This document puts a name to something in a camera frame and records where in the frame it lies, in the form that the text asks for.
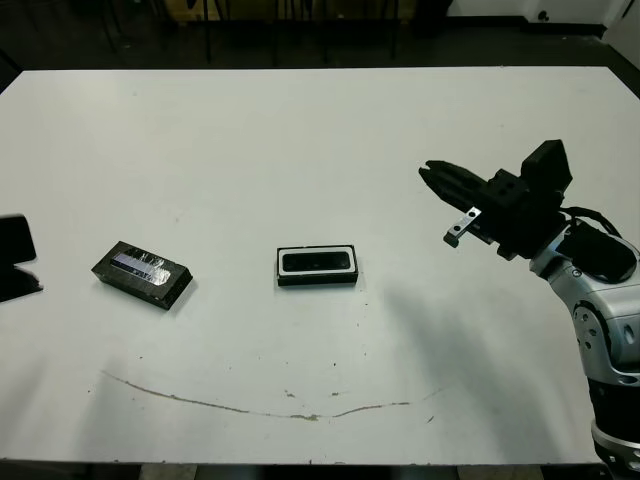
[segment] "table surface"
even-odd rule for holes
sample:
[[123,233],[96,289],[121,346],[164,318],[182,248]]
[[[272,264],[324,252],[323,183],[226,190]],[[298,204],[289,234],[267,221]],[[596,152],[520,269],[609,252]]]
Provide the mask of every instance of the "table surface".
[[[43,292],[0,305],[0,458],[596,460],[570,317],[418,176],[564,140],[568,205],[640,243],[640,102],[602,68],[23,73],[4,213]],[[165,312],[100,283],[119,240],[188,266]],[[352,243],[355,287],[287,290],[276,248]]]

